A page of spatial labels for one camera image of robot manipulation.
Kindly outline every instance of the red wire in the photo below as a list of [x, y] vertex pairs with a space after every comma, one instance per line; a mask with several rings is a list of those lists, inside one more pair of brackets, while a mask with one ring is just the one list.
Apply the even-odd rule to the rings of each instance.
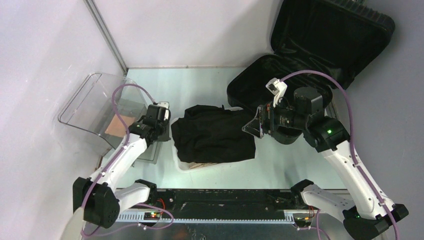
[[314, 207], [313, 206], [309, 206], [309, 209], [312, 210], [312, 212], [313, 212], [313, 215], [311, 216], [311, 211], [309, 211], [309, 217], [311, 217], [311, 218], [315, 217]]
[[162, 208], [165, 210], [166, 209], [166, 206], [165, 206], [164, 200], [162, 198], [159, 198], [157, 201], [162, 203]]

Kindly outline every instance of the suitcase lid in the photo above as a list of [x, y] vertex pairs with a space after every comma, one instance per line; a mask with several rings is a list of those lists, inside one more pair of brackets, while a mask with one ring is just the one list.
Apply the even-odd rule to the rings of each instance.
[[276, 55], [329, 74], [347, 89], [394, 30], [389, 16], [353, 0], [284, 0], [270, 42]]

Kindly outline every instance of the metal frame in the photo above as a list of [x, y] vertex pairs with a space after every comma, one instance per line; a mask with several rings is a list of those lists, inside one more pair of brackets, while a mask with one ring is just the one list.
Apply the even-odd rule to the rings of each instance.
[[123, 72], [123, 75], [126, 76], [127, 72], [128, 72], [127, 64], [125, 63], [124, 58], [122, 57], [122, 54], [119, 51], [118, 46], [115, 43], [111, 32], [109, 31], [108, 27], [106, 26], [105, 20], [103, 20], [103, 17], [100, 14], [100, 11], [97, 8], [95, 1], [94, 0], [84, 0], [84, 2], [87, 5], [87, 8], [90, 11], [90, 14], [93, 17], [95, 23], [97, 24], [97, 27], [100, 30], [101, 35], [104, 37], [104, 40], [106, 41], [107, 46], [109, 47], [110, 51], [112, 52], [113, 56], [115, 57], [116, 61], [118, 62], [119, 66], [120, 66], [120, 68]]

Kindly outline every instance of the clear plastic container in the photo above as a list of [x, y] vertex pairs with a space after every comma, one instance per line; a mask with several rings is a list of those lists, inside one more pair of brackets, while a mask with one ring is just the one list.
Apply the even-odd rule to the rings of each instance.
[[[241, 107], [229, 107], [226, 108], [226, 110], [231, 110], [231, 111], [239, 111], [239, 110], [243, 110], [243, 108]], [[172, 120], [172, 122], [170, 123], [170, 125], [172, 125], [173, 123], [175, 123], [179, 118], [175, 118]], [[210, 170], [210, 169], [214, 169], [214, 168], [219, 168], [221, 166], [229, 166], [229, 165], [234, 165], [234, 164], [240, 164], [244, 161], [239, 161], [239, 162], [224, 162], [224, 163], [207, 163], [207, 164], [202, 164], [201, 166], [197, 166], [196, 168], [191, 168], [192, 167], [192, 163], [189, 162], [183, 162], [178, 158], [177, 155], [177, 148], [175, 147], [175, 142], [174, 139], [171, 138], [171, 144], [172, 144], [172, 159], [174, 161], [175, 167], [176, 169], [180, 172], [180, 173], [193, 173], [193, 172], [197, 172], [200, 170]]]
[[[60, 123], [75, 128], [79, 135], [99, 155], [116, 149], [125, 135], [121, 122], [112, 109], [112, 93], [122, 84], [135, 84], [129, 78], [96, 72], [87, 76], [60, 112]], [[140, 89], [124, 87], [115, 95], [118, 112], [128, 125], [146, 114], [147, 106]], [[138, 160], [156, 163], [160, 142], [152, 144]]]

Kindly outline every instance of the white wall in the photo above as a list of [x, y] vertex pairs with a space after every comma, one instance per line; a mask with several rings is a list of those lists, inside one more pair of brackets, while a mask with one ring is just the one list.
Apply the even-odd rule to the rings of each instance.
[[130, 68], [248, 66], [272, 53], [280, 0], [96, 1]]
[[122, 72], [82, 0], [3, 0], [0, 19], [0, 239], [58, 239], [99, 156], [57, 115], [88, 73]]
[[[424, 1], [367, 2], [391, 16], [396, 30], [388, 47], [347, 90], [356, 148], [384, 192], [409, 210], [399, 222], [401, 239], [423, 239]], [[342, 112], [346, 109], [340, 95], [336, 103]], [[395, 239], [393, 229], [387, 234]]]

